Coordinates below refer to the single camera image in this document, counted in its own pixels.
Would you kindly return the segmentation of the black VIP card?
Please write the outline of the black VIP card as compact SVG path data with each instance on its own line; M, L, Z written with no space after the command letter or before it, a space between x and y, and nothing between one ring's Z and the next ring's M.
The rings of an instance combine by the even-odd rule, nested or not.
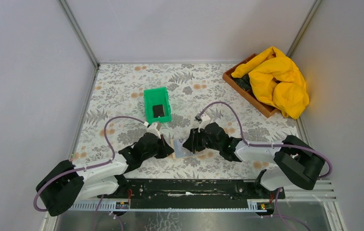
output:
M154 105L152 107L153 118L160 118L165 116L165 109L163 104Z

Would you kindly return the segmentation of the green plastic bin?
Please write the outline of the green plastic bin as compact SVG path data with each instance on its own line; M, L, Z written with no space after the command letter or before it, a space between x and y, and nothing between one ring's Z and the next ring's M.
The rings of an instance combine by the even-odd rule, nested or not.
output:
M143 93L147 122L149 124L171 122L171 106L166 87L144 90Z

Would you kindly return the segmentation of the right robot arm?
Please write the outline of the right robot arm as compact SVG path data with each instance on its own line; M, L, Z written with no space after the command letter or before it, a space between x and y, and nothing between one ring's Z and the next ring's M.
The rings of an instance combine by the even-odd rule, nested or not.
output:
M206 149L218 151L230 162L259 161L276 167L259 174L254 184L255 195L266 198L272 191L289 185L312 190L326 160L298 137L288 135L282 142L254 142L230 137L213 122L204 128L193 128L182 144L183 149L195 154Z

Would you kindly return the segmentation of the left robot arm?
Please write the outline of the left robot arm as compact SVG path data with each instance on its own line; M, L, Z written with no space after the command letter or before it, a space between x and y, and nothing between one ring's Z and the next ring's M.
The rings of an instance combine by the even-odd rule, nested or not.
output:
M174 152L163 136L145 133L137 142L103 159L77 167L68 160L61 161L36 187L34 206L40 199L52 217L67 211L75 202L99 195L123 197L127 191L124 174L139 168L155 157L166 158Z

